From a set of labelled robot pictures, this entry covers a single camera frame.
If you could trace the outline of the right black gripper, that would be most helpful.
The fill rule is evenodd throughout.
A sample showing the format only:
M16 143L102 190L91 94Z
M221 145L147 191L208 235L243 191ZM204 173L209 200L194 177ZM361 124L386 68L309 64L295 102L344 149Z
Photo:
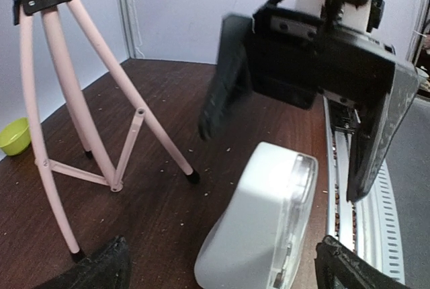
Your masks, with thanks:
M341 22L343 6L373 0L267 0L252 19L222 20L215 74L198 118L202 140L222 130L252 92L308 109L327 93L358 111L346 199L366 197L419 89L414 65L393 47Z

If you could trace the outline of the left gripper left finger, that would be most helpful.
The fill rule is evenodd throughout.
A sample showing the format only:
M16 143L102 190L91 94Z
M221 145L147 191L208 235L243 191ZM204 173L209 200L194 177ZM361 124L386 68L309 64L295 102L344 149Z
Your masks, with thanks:
M131 260L125 237L118 235L64 273L37 288L129 288Z

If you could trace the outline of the pink music stand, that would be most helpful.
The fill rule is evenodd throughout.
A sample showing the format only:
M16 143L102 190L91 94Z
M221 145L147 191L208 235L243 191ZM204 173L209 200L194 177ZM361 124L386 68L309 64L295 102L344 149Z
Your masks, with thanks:
M112 163L104 147L75 74L58 11L58 6L63 3L67 5L75 17L76 22L114 78L117 86L134 106L135 114L117 165ZM83 145L85 154L89 158L95 159L100 168L100 175L54 161L48 156L40 123L34 74L33 18L36 13L42 16L52 63L74 127ZM170 139L124 69L116 60L81 0L13 0L13 16L14 24L19 26L21 84L24 92L35 164L38 168L50 207L71 257L74 262L79 262L85 258L85 254L80 244L78 244L69 224L56 188L53 177L54 173L105 185L112 192L121 191L123 188L122 178L132 149L134 148L141 126L146 124L164 149L170 154L172 160L182 170L188 182L196 184L199 182L200 176Z

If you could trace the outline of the white metronome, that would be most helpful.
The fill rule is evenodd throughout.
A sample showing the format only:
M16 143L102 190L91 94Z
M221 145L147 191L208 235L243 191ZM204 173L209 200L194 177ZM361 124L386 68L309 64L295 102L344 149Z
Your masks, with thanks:
M291 288L314 200L316 158L260 142L194 265L202 288Z

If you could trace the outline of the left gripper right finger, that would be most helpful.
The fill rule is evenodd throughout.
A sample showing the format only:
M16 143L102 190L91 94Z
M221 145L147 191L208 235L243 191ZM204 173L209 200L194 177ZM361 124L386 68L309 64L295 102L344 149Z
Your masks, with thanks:
M330 235L316 246L315 272L319 288L406 288Z

